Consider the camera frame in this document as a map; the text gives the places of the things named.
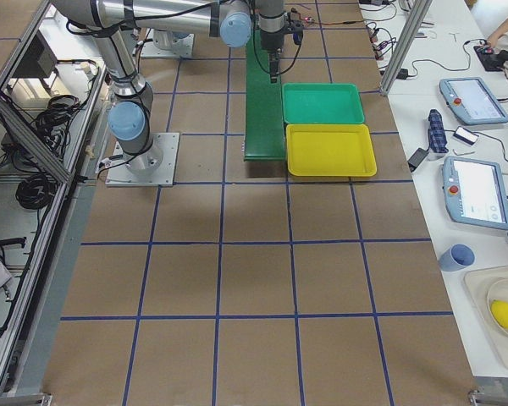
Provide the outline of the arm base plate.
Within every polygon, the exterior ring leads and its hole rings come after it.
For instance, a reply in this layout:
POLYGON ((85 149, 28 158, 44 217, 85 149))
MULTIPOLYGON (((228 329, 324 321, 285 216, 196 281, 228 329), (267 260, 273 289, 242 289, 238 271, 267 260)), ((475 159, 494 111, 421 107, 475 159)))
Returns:
POLYGON ((174 183, 179 133, 151 133, 152 147, 131 162, 129 155, 115 160, 107 170, 108 187, 171 187, 174 183))
POLYGON ((141 50, 141 58, 191 58, 194 35, 182 32, 150 30, 141 50))

